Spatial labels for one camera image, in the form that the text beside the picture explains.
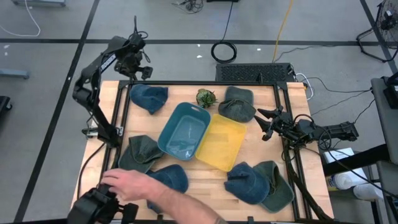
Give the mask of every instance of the yellow cable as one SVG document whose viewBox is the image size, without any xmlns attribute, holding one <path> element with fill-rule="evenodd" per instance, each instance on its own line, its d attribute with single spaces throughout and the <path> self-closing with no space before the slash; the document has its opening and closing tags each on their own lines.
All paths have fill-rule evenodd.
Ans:
<svg viewBox="0 0 398 224">
<path fill-rule="evenodd" d="M 290 0 L 289 8 L 287 9 L 287 12 L 286 12 L 284 21 L 282 22 L 282 25 L 281 25 L 280 28 L 279 28 L 278 37 L 276 38 L 276 44 L 275 44 L 275 49 L 274 49 L 274 56 L 272 57 L 272 63 L 274 63 L 274 61 L 275 61 L 276 53 L 278 52 L 279 37 L 280 37 L 280 34 L 282 33 L 282 29 L 283 29 L 284 26 L 285 26 L 285 23 L 286 23 L 286 20 L 287 20 L 287 16 L 289 15 L 289 12 L 290 12 L 290 10 L 292 9 L 292 6 L 293 6 L 293 0 Z"/>
</svg>

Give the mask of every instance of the blue bowl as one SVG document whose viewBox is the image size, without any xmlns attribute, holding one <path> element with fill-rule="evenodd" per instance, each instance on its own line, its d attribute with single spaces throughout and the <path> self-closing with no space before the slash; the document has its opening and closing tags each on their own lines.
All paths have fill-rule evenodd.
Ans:
<svg viewBox="0 0 398 224">
<path fill-rule="evenodd" d="M 207 110 L 191 103 L 180 103 L 159 136 L 159 149 L 183 161 L 191 159 L 210 119 Z"/>
</svg>

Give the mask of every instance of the baseball cap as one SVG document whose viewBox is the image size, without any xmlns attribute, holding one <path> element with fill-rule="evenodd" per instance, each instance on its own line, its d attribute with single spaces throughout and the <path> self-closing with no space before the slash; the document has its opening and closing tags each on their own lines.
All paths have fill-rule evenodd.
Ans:
<svg viewBox="0 0 398 224">
<path fill-rule="evenodd" d="M 185 193 L 188 190 L 188 177 L 178 164 L 164 167 L 156 172 L 150 170 L 147 174 L 180 193 Z M 147 206 L 158 214 L 162 213 L 162 210 L 150 201 L 147 201 Z"/>
<path fill-rule="evenodd" d="M 225 101 L 227 100 L 243 100 L 250 103 L 250 105 L 253 105 L 254 95 L 251 90 L 229 86 L 225 91 Z"/>
<path fill-rule="evenodd" d="M 225 91 L 224 102 L 218 105 L 218 113 L 237 122 L 249 122 L 256 114 L 253 103 L 251 90 L 229 86 Z"/>
<path fill-rule="evenodd" d="M 268 179 L 270 190 L 268 196 L 260 203 L 270 213 L 281 211 L 294 199 L 290 185 L 281 176 L 279 168 L 274 161 L 260 162 L 253 169 L 263 178 Z"/>
<path fill-rule="evenodd" d="M 269 192 L 269 181 L 263 178 L 246 162 L 233 167 L 227 173 L 228 180 L 224 182 L 225 190 L 238 199 L 251 204 L 261 203 Z"/>
<path fill-rule="evenodd" d="M 133 85 L 130 90 L 130 99 L 133 103 L 154 114 L 167 101 L 167 87 L 153 87 L 144 84 Z"/>
<path fill-rule="evenodd" d="M 134 136 L 129 138 L 129 145 L 119 160 L 119 168 L 145 174 L 163 154 L 157 142 L 149 136 Z"/>
</svg>

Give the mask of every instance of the yellow rectangular container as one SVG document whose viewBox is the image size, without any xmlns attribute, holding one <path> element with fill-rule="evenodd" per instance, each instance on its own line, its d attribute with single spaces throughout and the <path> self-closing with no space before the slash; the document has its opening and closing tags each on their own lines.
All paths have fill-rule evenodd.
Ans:
<svg viewBox="0 0 398 224">
<path fill-rule="evenodd" d="M 214 114 L 195 157 L 225 172 L 234 166 L 246 125 Z"/>
</svg>

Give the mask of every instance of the wooden table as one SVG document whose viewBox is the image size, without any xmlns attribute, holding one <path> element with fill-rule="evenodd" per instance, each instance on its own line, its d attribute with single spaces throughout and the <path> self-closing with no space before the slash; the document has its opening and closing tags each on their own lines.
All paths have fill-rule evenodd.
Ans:
<svg viewBox="0 0 398 224">
<path fill-rule="evenodd" d="M 265 110 L 275 109 L 275 97 L 271 86 L 239 87 L 253 91 L 255 108 L 262 108 Z M 288 83 L 288 87 L 293 116 L 298 114 L 310 114 L 302 83 Z M 169 85 L 168 88 L 169 98 L 163 108 L 156 112 L 155 115 L 150 115 L 146 110 L 138 107 L 134 103 L 129 104 L 129 114 L 127 116 L 125 127 L 123 150 L 126 148 L 128 138 L 131 136 L 146 134 L 152 139 L 158 140 L 159 134 L 168 121 L 169 116 L 179 103 L 190 102 L 196 104 L 195 96 L 199 88 L 206 88 L 214 91 L 217 99 L 219 99 L 218 101 L 221 102 L 224 99 L 224 93 L 227 86 Z M 101 87 L 100 107 L 108 121 L 110 121 L 112 117 L 117 90 L 118 81 L 103 82 Z M 284 105 L 283 94 L 281 91 L 280 98 L 282 105 Z M 218 113 L 217 108 L 218 104 L 210 107 L 208 111 L 211 114 L 215 114 Z M 118 116 L 118 120 L 121 120 L 121 112 Z M 245 161 L 250 166 L 254 166 L 262 161 L 273 160 L 277 163 L 285 179 L 287 179 L 285 163 L 280 157 L 282 153 L 280 137 L 275 133 L 269 141 L 264 142 L 261 140 L 263 133 L 261 133 L 261 129 L 254 119 L 246 123 L 246 125 L 248 131 L 239 150 L 235 164 Z M 102 142 L 97 139 L 88 140 L 83 162 L 87 160 L 87 158 L 101 145 L 101 143 Z M 314 142 L 309 144 L 307 147 L 311 150 L 318 151 L 317 145 Z M 308 191 L 325 213 L 333 217 L 333 211 L 331 209 L 331 203 L 319 155 L 308 150 L 301 150 L 300 153 L 302 156 L 302 164 Z M 88 163 L 82 177 L 82 193 L 95 187 L 98 183 L 103 157 L 104 149 Z M 187 173 L 189 178 L 189 188 L 186 194 L 189 194 L 209 205 L 227 221 L 246 221 L 248 216 L 254 217 L 255 221 L 294 221 L 291 204 L 275 214 L 265 211 L 259 205 L 246 204 L 238 200 L 231 193 L 225 191 L 223 184 L 226 180 L 225 172 L 215 169 L 214 167 L 198 161 L 195 158 L 190 161 L 180 161 L 165 154 L 154 164 L 152 170 L 158 170 L 171 164 L 181 165 Z M 297 188 L 296 194 L 300 217 L 305 218 L 302 196 Z M 139 205 L 139 211 L 136 217 L 138 220 L 155 220 L 157 218 L 156 213 L 147 208 L 145 200 L 135 201 L 134 203 Z M 115 218 L 121 218 L 121 214 L 116 214 Z M 168 215 L 165 215 L 164 219 L 169 220 L 171 218 Z"/>
</svg>

